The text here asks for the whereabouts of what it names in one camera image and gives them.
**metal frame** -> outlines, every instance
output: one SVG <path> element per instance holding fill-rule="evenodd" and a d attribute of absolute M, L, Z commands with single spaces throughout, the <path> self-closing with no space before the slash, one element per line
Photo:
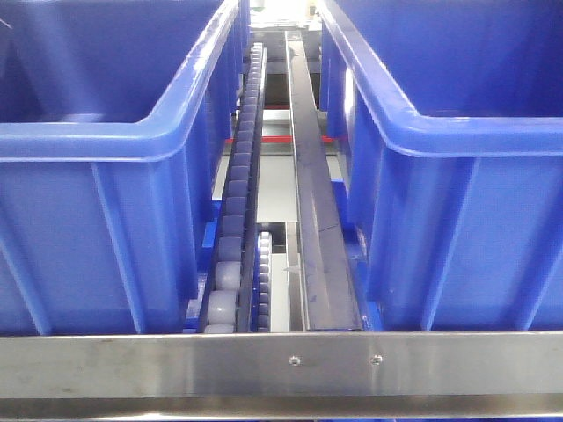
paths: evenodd
<path fill-rule="evenodd" d="M 301 33 L 285 32 L 291 133 L 309 331 L 359 331 L 362 320 L 317 121 Z"/>
<path fill-rule="evenodd" d="M 563 332 L 0 338 L 0 419 L 563 414 Z"/>

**blue plastic bin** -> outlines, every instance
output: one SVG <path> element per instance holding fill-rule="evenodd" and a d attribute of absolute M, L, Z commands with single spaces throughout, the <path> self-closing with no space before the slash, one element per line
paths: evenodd
<path fill-rule="evenodd" d="M 322 106 L 387 330 L 563 328 L 563 3 L 325 0 Z"/>
<path fill-rule="evenodd" d="M 0 2 L 0 334 L 181 331 L 230 137 L 238 11 Z"/>

